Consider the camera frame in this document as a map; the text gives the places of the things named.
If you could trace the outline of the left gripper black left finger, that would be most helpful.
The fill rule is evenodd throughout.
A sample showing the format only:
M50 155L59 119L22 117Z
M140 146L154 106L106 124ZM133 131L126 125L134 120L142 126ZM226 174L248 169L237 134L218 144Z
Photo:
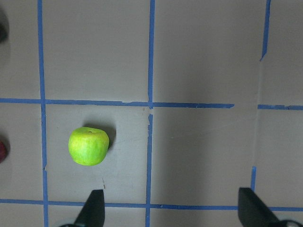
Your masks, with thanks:
M103 190L93 190L73 223L74 227L103 227L105 200Z

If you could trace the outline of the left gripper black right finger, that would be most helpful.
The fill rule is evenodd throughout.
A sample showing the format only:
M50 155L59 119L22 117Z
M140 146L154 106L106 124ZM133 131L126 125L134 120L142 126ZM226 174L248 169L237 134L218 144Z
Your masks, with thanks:
M280 220L265 203L247 187L238 191L238 218L243 227L274 227Z

